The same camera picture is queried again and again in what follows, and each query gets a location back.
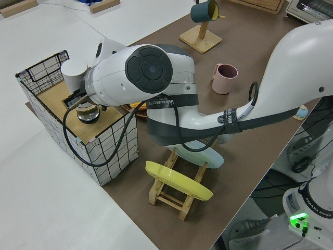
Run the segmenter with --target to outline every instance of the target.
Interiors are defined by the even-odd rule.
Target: toaster oven
[[[332,19],[333,0],[291,0],[286,12],[307,23]]]

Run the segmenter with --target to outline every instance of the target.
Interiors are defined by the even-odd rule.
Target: green led light
[[[290,216],[290,223],[294,226],[294,227],[296,227],[296,223],[298,222],[300,222],[299,221],[299,219],[304,219],[304,218],[306,218],[306,217],[308,217],[308,214],[307,213],[300,213],[300,214],[297,214],[297,215],[293,215],[293,216]]]
[[[308,214],[306,213],[301,213],[301,214],[298,214],[298,215],[293,215],[293,216],[290,216],[290,220],[297,220],[299,218],[305,218],[307,217]]]

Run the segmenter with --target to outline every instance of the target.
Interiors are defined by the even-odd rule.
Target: pink mug
[[[234,66],[229,64],[216,64],[213,73],[213,91],[221,95],[229,93],[237,76],[238,71]]]

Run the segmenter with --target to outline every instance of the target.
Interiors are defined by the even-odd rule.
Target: mug handle
[[[220,65],[222,65],[222,64],[216,64],[215,69],[214,69],[214,73],[213,73],[213,78],[215,77],[217,69]]]

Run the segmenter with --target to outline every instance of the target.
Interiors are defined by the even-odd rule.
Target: dark teal mug
[[[215,21],[219,17],[219,6],[215,0],[208,0],[191,8],[191,18],[193,22]]]

